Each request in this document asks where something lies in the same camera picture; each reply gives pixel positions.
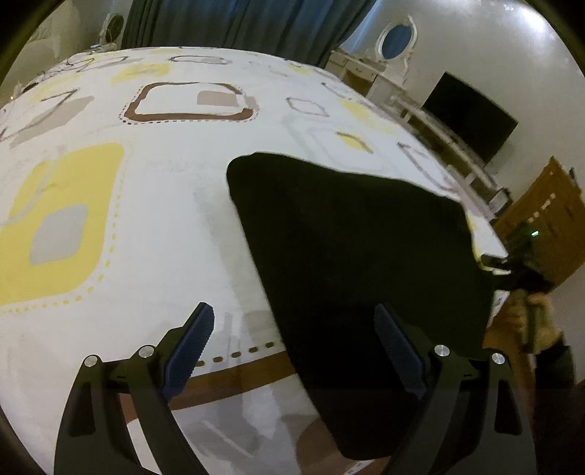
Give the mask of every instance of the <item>metal screw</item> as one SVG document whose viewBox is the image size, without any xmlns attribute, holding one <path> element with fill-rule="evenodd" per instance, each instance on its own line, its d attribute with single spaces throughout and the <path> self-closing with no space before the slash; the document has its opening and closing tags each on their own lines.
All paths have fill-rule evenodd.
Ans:
<svg viewBox="0 0 585 475">
<path fill-rule="evenodd" d="M 500 353 L 492 354 L 491 359 L 495 364 L 504 364 L 506 362 L 506 358 L 504 358 L 504 355 Z"/>
<path fill-rule="evenodd" d="M 449 356 L 449 353 L 451 352 L 451 350 L 449 348 L 447 348 L 445 345 L 437 345 L 435 346 L 435 353 L 438 354 L 439 356 Z"/>
<path fill-rule="evenodd" d="M 94 354 L 89 355 L 87 358 L 83 360 L 83 364 L 87 367 L 91 368 L 98 362 L 98 357 Z"/>
<path fill-rule="evenodd" d="M 141 358 L 148 358 L 154 354 L 154 347 L 150 345 L 144 345 L 138 350 L 138 356 Z"/>
</svg>

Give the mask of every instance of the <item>human hand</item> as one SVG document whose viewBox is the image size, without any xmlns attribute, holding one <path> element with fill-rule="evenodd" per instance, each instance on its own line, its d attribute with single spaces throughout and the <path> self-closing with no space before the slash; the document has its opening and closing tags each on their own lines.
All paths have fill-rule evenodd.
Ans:
<svg viewBox="0 0 585 475">
<path fill-rule="evenodd" d="M 538 354 L 553 346 L 560 338 L 561 332 L 555 325 L 553 317 L 552 298 L 545 294 L 532 294 L 526 298 L 523 290 L 514 291 L 508 297 L 504 307 L 494 319 L 497 327 L 507 327 L 514 332 L 521 341 L 527 340 L 528 306 L 536 305 L 542 308 L 537 313 L 534 334 L 534 353 Z"/>
</svg>

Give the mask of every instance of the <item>television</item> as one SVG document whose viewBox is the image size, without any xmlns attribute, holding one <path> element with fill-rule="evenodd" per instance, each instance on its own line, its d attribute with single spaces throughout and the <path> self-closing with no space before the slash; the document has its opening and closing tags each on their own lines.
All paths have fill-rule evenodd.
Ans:
<svg viewBox="0 0 585 475">
<path fill-rule="evenodd" d="M 444 73 L 423 104 L 488 163 L 518 122 L 469 84 Z"/>
</svg>

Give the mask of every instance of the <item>black sleeve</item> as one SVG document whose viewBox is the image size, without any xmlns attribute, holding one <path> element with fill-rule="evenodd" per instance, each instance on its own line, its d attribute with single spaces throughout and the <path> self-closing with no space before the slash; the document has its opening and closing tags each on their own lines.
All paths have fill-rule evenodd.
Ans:
<svg viewBox="0 0 585 475">
<path fill-rule="evenodd" d="M 538 473 L 573 473 L 566 470 L 566 463 L 574 452 L 580 421 L 576 417 L 573 355 L 563 336 L 536 356 L 535 377 L 533 429 Z"/>
</svg>

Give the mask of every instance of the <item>person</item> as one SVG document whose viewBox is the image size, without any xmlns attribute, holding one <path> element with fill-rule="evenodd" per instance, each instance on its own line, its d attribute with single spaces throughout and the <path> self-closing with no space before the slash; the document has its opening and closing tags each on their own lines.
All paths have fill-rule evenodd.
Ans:
<svg viewBox="0 0 585 475">
<path fill-rule="evenodd" d="M 521 351 L 528 330 L 528 306 L 542 312 L 535 322 L 533 382 Z M 485 346 L 500 348 L 532 415 L 538 475 L 585 473 L 585 381 L 575 385 L 573 355 L 554 321 L 550 295 L 511 293 L 486 333 Z"/>
</svg>

